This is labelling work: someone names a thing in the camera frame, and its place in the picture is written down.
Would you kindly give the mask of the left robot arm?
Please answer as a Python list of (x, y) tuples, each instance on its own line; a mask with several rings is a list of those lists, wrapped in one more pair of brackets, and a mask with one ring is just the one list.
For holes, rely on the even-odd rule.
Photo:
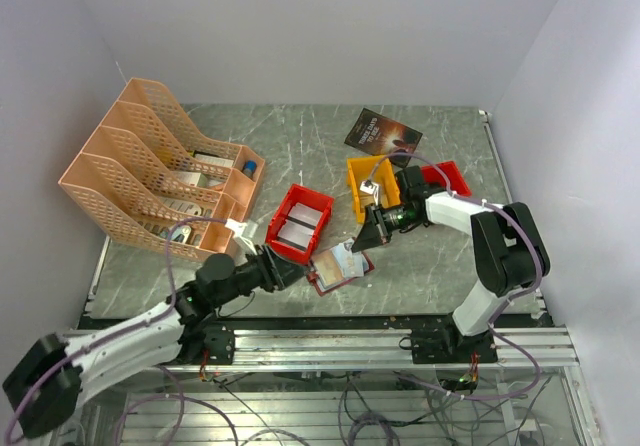
[(196, 361), (204, 349), (204, 326), (222, 306), (255, 289), (283, 290), (305, 273), (304, 266), (269, 247), (247, 255), (241, 265), (216, 253), (193, 280), (136, 317), (70, 339), (56, 333), (41, 337), (2, 384), (14, 410), (5, 443), (50, 433), (85, 402), (148, 367)]

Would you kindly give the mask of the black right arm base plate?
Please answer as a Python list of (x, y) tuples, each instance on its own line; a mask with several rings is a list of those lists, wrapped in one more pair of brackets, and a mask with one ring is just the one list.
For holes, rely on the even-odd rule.
[(463, 364), (498, 360), (493, 336), (485, 331), (464, 336), (450, 315), (411, 316), (410, 333), (398, 346), (409, 351), (414, 364)]

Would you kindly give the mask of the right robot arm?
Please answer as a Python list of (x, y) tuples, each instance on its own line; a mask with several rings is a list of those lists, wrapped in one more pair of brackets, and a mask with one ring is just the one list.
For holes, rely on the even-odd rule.
[(418, 166), (395, 175), (400, 203), (385, 208), (379, 184), (368, 177), (359, 190), (373, 197), (352, 250), (385, 245), (395, 231), (438, 225), (468, 235), (477, 280), (451, 313), (440, 339), (450, 360), (465, 360), (476, 349), (476, 338), (487, 333), (507, 304), (537, 289), (550, 271), (550, 260), (529, 207), (521, 202), (497, 205), (463, 196), (449, 177), (434, 168), (441, 182), (427, 182)]

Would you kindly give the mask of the gold credit card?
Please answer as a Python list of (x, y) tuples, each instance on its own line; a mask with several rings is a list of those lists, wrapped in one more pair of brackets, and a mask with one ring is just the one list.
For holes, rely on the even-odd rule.
[(312, 257), (312, 265), (316, 274), (316, 286), (321, 292), (328, 292), (346, 281), (340, 264), (331, 250), (315, 254)]

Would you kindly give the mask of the red plastic bin with cards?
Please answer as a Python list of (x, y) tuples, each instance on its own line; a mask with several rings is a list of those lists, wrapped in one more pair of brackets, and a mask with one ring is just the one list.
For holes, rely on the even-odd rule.
[(292, 184), (267, 228), (265, 243), (276, 253), (306, 264), (328, 224), (334, 198), (299, 184)]

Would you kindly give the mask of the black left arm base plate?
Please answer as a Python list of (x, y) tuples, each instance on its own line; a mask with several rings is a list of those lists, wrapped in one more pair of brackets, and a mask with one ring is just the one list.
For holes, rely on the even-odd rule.
[(158, 350), (152, 365), (231, 365), (236, 350), (236, 336), (225, 326), (214, 325), (201, 332), (182, 337), (174, 345)]

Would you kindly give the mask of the red leather card holder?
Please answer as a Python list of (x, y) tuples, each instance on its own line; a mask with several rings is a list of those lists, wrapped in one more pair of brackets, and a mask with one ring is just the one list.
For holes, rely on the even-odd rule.
[(352, 250), (354, 242), (354, 238), (349, 238), (311, 256), (306, 280), (319, 296), (325, 296), (375, 269), (364, 252)]

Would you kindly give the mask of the white striped credit card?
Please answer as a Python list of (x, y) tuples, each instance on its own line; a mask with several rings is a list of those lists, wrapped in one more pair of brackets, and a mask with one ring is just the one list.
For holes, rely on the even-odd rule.
[(353, 252), (353, 241), (347, 240), (334, 246), (331, 251), (344, 278), (362, 277), (366, 266), (364, 256)]

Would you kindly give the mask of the yellow plastic bin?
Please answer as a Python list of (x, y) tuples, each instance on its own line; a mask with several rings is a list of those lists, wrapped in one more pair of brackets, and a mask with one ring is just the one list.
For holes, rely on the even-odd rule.
[(358, 224), (365, 221), (367, 206), (390, 208), (401, 203), (400, 191), (389, 159), (382, 155), (349, 158), (347, 186), (352, 194), (352, 209)]

